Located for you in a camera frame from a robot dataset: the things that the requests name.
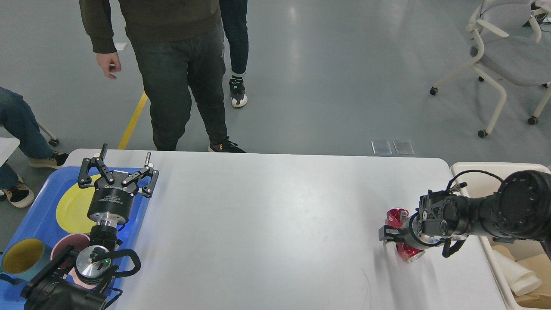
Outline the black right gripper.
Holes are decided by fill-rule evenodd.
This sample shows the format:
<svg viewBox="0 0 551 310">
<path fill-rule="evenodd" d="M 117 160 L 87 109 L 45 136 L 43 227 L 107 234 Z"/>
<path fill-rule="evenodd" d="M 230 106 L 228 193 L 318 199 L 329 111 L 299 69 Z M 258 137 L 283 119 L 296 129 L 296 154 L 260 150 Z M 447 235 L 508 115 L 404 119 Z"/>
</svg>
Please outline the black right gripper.
<svg viewBox="0 0 551 310">
<path fill-rule="evenodd" d="M 388 242 L 406 242 L 415 249 L 427 250 L 432 247 L 443 246 L 445 241 L 464 241 L 467 235 L 453 234 L 449 239 L 431 237 L 421 232 L 418 228 L 419 212 L 412 214 L 401 228 L 395 228 L 390 225 L 383 225 L 378 229 L 378 240 L 384 243 Z"/>
</svg>

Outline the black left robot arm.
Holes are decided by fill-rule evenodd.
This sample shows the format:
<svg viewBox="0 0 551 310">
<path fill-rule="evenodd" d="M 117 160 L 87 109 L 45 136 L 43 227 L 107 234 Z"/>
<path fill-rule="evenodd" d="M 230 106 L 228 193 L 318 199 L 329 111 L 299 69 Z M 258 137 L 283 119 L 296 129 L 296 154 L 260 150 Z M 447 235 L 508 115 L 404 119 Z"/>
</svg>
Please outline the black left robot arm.
<svg viewBox="0 0 551 310">
<path fill-rule="evenodd" d="M 90 189 L 84 201 L 92 221 L 84 248 L 66 245 L 59 254 L 27 282 L 21 292 L 26 310 L 104 310 L 122 295 L 112 283 L 140 270 L 140 259 L 130 242 L 118 234 L 132 227 L 131 214 L 136 197 L 151 198 L 159 171 L 146 154 L 142 168 L 122 171 L 104 163 L 108 146 L 94 157 L 84 158 L 77 186 Z"/>
</svg>

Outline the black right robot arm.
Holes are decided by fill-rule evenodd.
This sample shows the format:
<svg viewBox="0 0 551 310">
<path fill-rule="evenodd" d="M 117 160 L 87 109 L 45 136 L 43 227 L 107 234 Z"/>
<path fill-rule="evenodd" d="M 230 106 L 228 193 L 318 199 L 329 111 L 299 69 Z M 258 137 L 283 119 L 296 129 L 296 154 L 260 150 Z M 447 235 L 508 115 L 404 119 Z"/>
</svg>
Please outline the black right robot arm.
<svg viewBox="0 0 551 310">
<path fill-rule="evenodd" d="M 498 242 L 539 241 L 550 254 L 551 176 L 535 170 L 516 171 L 501 180 L 494 194 L 469 198 L 456 195 L 466 183 L 420 197 L 419 207 L 401 228 L 378 230 L 383 242 L 402 242 L 421 250 L 443 246 L 443 257 L 456 253 L 470 236 Z"/>
</svg>

